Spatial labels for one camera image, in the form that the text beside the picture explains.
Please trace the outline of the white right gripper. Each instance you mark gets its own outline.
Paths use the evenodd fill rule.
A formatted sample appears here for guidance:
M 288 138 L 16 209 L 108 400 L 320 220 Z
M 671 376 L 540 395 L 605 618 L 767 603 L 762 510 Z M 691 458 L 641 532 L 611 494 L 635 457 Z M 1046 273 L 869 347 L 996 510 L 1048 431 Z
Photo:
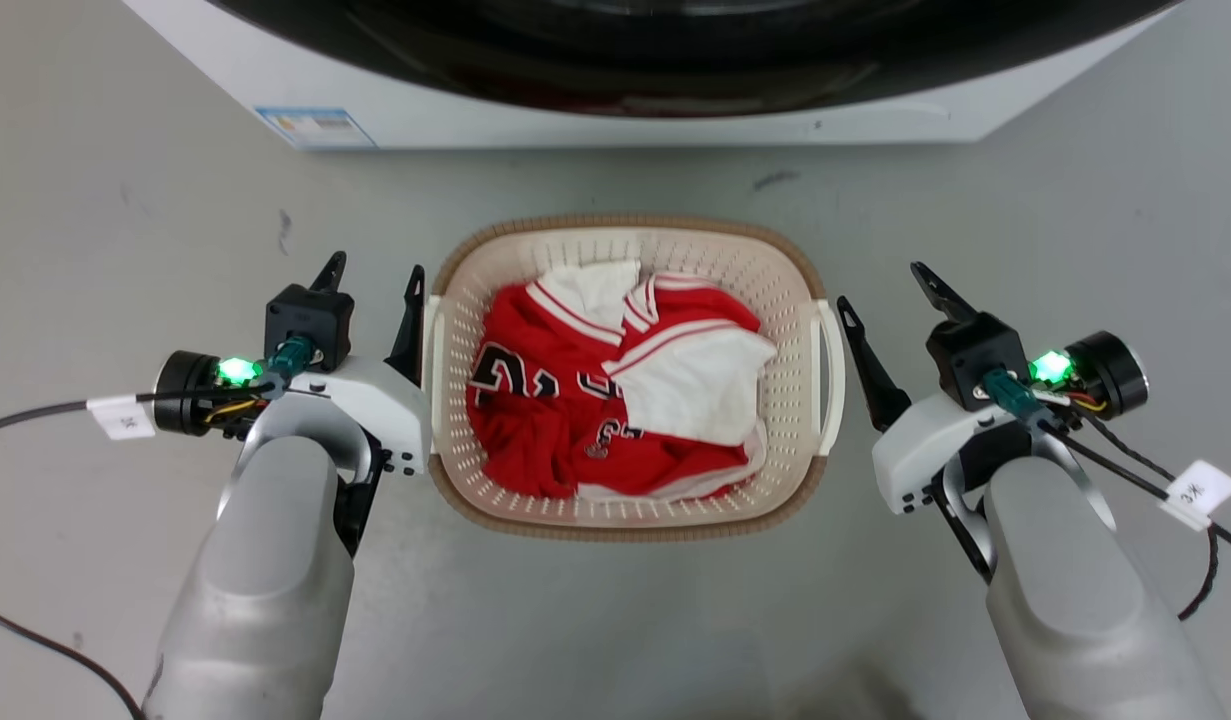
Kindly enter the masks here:
M 972 322 L 979 315 L 929 266 L 915 261 L 908 270 L 929 305 L 948 322 Z M 895 514 L 908 514 L 934 502 L 938 486 L 947 486 L 949 496 L 982 489 L 1007 462 L 1032 455 L 1030 433 L 998 406 L 968 411 L 944 393 L 912 402 L 872 350 L 865 324 L 848 297 L 836 299 L 836 314 L 851 348 L 872 427 L 881 432 L 872 459 L 876 487 Z

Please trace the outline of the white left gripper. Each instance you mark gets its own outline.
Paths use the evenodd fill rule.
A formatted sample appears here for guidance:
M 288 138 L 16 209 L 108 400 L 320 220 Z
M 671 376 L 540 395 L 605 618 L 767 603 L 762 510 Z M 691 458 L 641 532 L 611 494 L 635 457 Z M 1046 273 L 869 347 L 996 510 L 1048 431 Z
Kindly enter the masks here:
M 334 252 L 309 284 L 315 293 L 337 293 L 347 254 Z M 327 411 L 335 425 L 355 425 L 390 452 L 387 465 L 405 475 L 422 478 L 428 471 L 433 432 L 431 409 L 423 395 L 423 311 L 426 270 L 414 265 L 406 283 L 404 314 L 390 354 L 383 361 L 351 354 L 335 372 L 304 372 L 292 379 L 292 393 L 309 398 Z

